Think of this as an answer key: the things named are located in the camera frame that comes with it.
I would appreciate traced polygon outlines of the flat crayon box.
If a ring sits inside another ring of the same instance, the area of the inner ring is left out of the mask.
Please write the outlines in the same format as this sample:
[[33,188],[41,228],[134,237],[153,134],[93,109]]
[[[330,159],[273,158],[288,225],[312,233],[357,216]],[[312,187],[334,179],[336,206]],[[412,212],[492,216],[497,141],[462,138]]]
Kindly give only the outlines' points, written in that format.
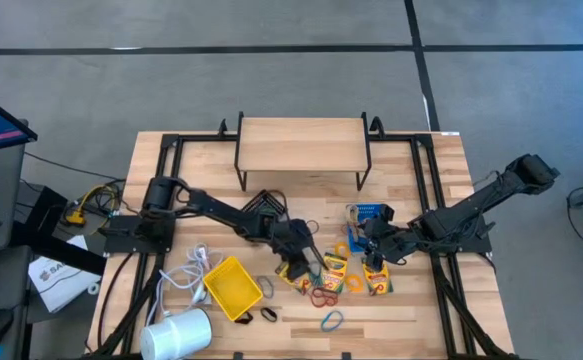
[[372,270],[362,260],[364,281],[370,296],[384,295],[393,292],[393,285],[387,263],[382,263],[382,268],[378,271]]
[[288,268],[289,264],[287,262],[282,262],[275,270],[275,273],[282,281],[284,281],[286,284],[288,284],[301,294],[305,294],[313,287],[314,276],[310,271],[293,280],[290,280],[288,278]]

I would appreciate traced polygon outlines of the blue plastic basket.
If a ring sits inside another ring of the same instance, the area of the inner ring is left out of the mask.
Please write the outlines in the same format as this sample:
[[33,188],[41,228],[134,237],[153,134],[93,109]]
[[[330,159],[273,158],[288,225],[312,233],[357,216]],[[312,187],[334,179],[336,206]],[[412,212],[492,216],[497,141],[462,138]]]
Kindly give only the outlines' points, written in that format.
[[[367,220],[380,214],[381,205],[379,203],[357,203],[355,204],[359,209],[359,222],[360,225],[364,224]],[[360,235],[359,241],[354,242],[350,231],[346,224],[347,212],[345,207],[345,233],[348,237],[349,249],[352,253],[362,253],[364,251],[364,246],[367,244],[367,238],[364,234]]]

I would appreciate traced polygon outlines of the yellow plastic basket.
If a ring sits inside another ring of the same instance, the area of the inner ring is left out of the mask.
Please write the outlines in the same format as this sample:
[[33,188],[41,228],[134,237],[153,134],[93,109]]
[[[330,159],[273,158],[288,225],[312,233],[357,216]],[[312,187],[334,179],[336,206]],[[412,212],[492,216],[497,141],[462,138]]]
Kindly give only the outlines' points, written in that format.
[[235,256],[206,274],[203,283],[230,321],[238,320],[263,298],[262,290]]

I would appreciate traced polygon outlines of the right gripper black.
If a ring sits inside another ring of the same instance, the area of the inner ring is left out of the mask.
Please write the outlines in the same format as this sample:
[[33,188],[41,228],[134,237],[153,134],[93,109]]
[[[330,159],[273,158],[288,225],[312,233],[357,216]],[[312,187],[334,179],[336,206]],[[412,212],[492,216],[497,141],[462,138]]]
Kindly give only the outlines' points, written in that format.
[[360,229],[366,238],[365,267],[369,272],[380,272],[384,260],[401,260],[406,256],[405,243],[398,227],[379,218],[367,219]]

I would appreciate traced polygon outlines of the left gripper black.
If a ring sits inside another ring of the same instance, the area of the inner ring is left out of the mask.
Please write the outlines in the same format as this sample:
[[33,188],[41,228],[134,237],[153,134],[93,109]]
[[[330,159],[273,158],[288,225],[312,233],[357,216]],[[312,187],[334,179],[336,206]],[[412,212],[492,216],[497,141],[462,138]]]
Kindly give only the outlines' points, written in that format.
[[328,270],[303,219],[274,223],[270,231],[270,247],[274,254],[286,261],[285,278],[289,281],[295,281],[310,272]]

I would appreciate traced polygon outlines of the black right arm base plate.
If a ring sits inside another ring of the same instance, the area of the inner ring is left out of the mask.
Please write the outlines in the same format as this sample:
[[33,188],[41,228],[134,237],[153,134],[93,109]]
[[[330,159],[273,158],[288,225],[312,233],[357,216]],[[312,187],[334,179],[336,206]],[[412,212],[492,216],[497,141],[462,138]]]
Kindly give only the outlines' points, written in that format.
[[420,220],[420,226],[434,250],[468,253],[492,251],[488,233],[495,223],[486,223],[484,216],[475,211],[438,209],[425,214]]

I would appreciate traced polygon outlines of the thick crayon box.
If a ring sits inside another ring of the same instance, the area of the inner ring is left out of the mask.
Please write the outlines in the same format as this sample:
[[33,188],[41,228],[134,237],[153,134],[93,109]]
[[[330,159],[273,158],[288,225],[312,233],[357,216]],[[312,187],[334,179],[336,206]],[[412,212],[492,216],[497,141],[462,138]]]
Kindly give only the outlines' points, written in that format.
[[321,285],[324,289],[341,293],[347,274],[348,259],[326,252],[323,257],[327,268],[321,270]]

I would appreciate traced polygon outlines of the black metal table frame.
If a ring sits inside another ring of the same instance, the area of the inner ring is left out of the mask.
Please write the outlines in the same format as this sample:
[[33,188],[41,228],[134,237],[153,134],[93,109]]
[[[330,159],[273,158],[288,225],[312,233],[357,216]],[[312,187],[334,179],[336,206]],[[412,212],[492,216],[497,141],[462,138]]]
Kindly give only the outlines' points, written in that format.
[[[387,141],[379,133],[370,134],[372,169],[363,189],[351,184],[353,175],[344,173],[293,174],[256,173],[248,175],[248,192],[242,192],[234,169],[236,131],[228,131],[217,140],[217,131],[139,132],[131,159],[124,200],[138,209],[149,180],[156,173],[165,140],[166,170],[170,173],[176,135],[193,136],[184,140],[180,175],[189,184],[204,187],[217,198],[241,207],[270,181],[273,188],[286,194],[291,215],[314,219],[320,224],[316,243],[321,252],[332,251],[344,241],[344,207],[353,202],[386,202],[401,223],[422,212],[419,190],[409,140],[417,140],[425,188],[431,208],[437,205],[433,194],[426,145],[432,145],[441,176],[446,205],[455,204],[473,192],[468,165],[460,136],[442,136],[440,132],[386,131]],[[180,221],[176,225],[173,247],[165,256],[165,269],[186,260],[186,250],[196,243],[220,249],[224,256],[235,256],[255,276],[275,276],[280,258],[268,247],[257,248],[238,238],[229,228],[202,218]],[[104,307],[104,298],[125,254],[110,255],[102,279],[101,292],[87,339],[95,352],[104,344],[128,311],[132,300],[139,256],[133,255],[122,268]],[[504,313],[493,268],[479,255],[458,254],[458,269],[467,291],[467,306],[492,341],[507,353],[514,347]],[[251,313],[249,325],[230,322],[219,306],[205,307],[211,319],[213,338],[210,346],[193,358],[230,359],[240,355],[250,359],[448,359],[438,296],[428,254],[412,254],[405,266],[389,266],[394,292],[370,297],[361,293],[339,296],[335,307],[315,308],[308,298],[292,290],[282,280],[272,280],[275,294],[262,299]],[[271,307],[279,316],[272,323],[259,310]],[[322,332],[320,322],[333,309],[344,314],[344,322],[335,331]]]

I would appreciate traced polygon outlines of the blue tape roll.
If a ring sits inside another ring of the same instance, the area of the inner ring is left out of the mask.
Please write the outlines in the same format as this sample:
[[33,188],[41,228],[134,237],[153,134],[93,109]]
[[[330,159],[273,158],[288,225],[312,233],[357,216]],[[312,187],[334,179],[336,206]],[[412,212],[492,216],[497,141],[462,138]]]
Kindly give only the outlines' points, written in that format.
[[321,321],[320,329],[323,332],[332,332],[337,330],[344,322],[344,315],[338,311],[330,311]]

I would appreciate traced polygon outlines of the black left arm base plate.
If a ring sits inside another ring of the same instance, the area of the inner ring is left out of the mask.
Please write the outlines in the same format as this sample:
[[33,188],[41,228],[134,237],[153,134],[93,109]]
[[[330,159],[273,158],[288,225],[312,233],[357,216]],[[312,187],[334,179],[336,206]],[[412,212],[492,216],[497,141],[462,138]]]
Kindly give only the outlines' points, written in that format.
[[98,232],[106,238],[105,253],[163,254],[171,251],[175,224],[173,218],[120,215],[112,217]]

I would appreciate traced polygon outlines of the grey-blue rubber band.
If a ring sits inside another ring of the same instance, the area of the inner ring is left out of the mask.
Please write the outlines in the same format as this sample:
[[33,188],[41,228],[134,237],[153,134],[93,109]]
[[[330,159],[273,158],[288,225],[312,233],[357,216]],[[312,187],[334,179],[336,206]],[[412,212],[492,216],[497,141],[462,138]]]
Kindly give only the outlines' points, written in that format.
[[258,276],[256,282],[259,285],[263,297],[266,299],[271,299],[274,296],[275,288],[271,280],[266,276]]

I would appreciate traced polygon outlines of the black plastic basket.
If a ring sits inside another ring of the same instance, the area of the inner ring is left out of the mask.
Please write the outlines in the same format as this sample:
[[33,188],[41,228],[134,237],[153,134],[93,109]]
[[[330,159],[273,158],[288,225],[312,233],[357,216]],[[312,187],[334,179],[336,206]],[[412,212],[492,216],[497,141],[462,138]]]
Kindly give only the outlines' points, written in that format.
[[261,190],[242,207],[242,211],[273,215],[274,217],[279,218],[286,214],[287,208],[271,192]]

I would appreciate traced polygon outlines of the black monitor stand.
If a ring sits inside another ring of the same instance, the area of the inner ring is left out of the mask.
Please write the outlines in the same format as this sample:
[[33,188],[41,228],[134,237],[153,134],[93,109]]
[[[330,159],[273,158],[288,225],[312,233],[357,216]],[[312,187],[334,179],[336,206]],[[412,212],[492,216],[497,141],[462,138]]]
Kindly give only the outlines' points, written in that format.
[[28,246],[36,255],[102,275],[106,265],[104,257],[53,235],[66,205],[66,198],[43,186],[33,204],[23,204],[28,211],[23,221],[14,218],[10,245]]

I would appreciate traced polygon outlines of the wooden shelf with black legs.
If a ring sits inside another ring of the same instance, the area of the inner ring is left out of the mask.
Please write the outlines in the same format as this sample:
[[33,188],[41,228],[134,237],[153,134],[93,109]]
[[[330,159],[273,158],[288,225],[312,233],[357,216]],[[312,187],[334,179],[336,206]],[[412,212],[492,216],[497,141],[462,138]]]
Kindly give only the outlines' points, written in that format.
[[234,168],[243,191],[250,172],[353,173],[361,190],[372,168],[367,115],[310,118],[240,113]]

